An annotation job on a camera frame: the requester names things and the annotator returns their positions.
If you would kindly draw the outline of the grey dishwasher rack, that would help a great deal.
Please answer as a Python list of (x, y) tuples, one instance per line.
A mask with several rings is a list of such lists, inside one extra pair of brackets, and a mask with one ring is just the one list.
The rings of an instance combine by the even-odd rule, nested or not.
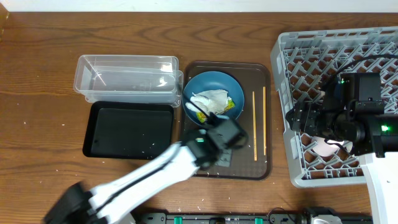
[[(320, 104), (321, 84), (341, 67), (361, 57), (397, 54), (397, 28), (286, 32), (271, 52), (275, 88), (282, 113), (298, 101)], [(311, 136), (290, 129), (284, 122), (284, 145), (291, 183), (297, 188), (365, 184), (356, 157), (338, 150), (329, 157), (313, 151)]]

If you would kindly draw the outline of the brown serving tray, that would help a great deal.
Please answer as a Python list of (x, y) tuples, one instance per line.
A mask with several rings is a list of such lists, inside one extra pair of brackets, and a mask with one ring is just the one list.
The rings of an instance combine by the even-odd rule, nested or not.
[[(192, 62), (186, 69), (186, 84), (194, 76), (209, 71), (224, 72), (235, 78), (244, 92), (244, 108), (237, 122), (248, 134), (248, 143), (238, 150), (221, 155), (208, 170), (199, 170), (198, 177), (220, 179), (265, 179), (272, 170), (271, 79), (268, 69), (258, 63)], [(267, 155), (263, 147), (262, 87), (266, 87)], [(254, 161), (252, 126), (252, 91), (255, 92), (257, 161)]]

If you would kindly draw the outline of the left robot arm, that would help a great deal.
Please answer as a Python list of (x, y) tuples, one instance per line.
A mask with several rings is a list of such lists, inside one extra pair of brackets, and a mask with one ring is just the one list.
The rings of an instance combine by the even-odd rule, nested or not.
[(243, 147), (248, 134), (235, 119), (210, 117), (204, 129), (187, 132), (161, 155), (127, 175), (86, 190), (71, 185), (44, 216), (44, 223), (119, 223), (129, 212), (198, 170), (211, 167), (222, 151)]

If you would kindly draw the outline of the white napkin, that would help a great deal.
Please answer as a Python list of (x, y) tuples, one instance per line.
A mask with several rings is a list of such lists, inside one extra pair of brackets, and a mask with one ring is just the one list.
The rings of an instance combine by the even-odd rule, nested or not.
[(187, 109), (207, 115), (223, 111), (227, 105), (227, 99), (231, 98), (226, 90), (208, 90), (192, 94), (190, 101), (185, 103)]

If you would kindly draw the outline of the clear plastic bin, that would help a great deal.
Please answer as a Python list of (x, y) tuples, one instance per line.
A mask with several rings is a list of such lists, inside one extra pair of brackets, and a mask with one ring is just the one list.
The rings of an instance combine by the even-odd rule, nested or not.
[(178, 58), (159, 55), (82, 55), (73, 89), (86, 101), (180, 106), (183, 72)]

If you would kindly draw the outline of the black plastic tray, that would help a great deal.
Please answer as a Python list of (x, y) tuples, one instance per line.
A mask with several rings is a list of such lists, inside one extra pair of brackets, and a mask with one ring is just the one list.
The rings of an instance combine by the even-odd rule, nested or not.
[(82, 152), (86, 157), (152, 160), (170, 146), (173, 121), (169, 105), (97, 101)]

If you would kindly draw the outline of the wooden chopstick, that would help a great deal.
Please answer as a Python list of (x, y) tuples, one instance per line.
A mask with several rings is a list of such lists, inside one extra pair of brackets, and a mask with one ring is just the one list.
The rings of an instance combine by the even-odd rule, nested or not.
[(254, 161), (257, 161), (256, 104), (255, 104), (254, 91), (252, 91), (252, 126), (253, 126)]
[(266, 116), (266, 87), (262, 87), (262, 117), (263, 117), (263, 140), (264, 140), (264, 147), (263, 152), (264, 156), (267, 155), (267, 116)]

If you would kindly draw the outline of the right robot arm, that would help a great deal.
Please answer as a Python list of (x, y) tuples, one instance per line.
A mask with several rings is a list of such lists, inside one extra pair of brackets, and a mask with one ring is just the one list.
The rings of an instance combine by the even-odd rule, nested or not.
[(347, 73), (353, 61), (321, 87), (321, 105), (296, 103), (285, 119), (293, 131), (326, 144), (352, 142), (366, 179), (373, 223), (397, 223), (397, 115), (385, 114), (378, 73)]

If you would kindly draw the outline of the blue plate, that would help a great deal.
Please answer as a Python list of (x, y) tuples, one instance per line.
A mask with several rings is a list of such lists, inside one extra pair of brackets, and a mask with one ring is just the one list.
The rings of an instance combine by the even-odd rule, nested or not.
[(191, 78), (183, 89), (183, 109), (185, 114), (198, 126), (203, 126), (196, 116), (196, 112), (187, 108), (185, 103), (188, 103), (187, 98), (194, 96), (194, 93), (200, 93), (208, 90), (225, 90), (227, 96), (230, 97), (234, 103), (234, 108), (223, 113), (233, 119), (238, 119), (244, 108), (245, 98), (244, 92), (239, 82), (224, 72), (209, 71), (200, 73)]

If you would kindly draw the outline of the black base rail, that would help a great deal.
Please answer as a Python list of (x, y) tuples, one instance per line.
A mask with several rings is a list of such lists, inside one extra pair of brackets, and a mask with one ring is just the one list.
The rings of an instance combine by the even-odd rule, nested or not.
[(137, 224), (373, 224), (370, 215), (339, 214), (328, 207), (307, 207), (301, 213), (283, 208), (273, 208), (267, 214), (238, 215), (182, 214), (182, 213), (133, 213)]

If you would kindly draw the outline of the yellow green snack wrapper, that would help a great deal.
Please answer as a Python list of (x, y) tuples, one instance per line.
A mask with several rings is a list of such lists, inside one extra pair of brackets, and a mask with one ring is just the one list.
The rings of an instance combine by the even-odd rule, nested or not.
[[(220, 113), (215, 113), (215, 114), (223, 114), (234, 107), (235, 107), (235, 104), (234, 104), (233, 100), (231, 98), (228, 98), (227, 105), (224, 107), (223, 111), (221, 111)], [(207, 117), (205, 116), (205, 114), (200, 111), (196, 112), (196, 116), (201, 123), (204, 123), (207, 120)]]

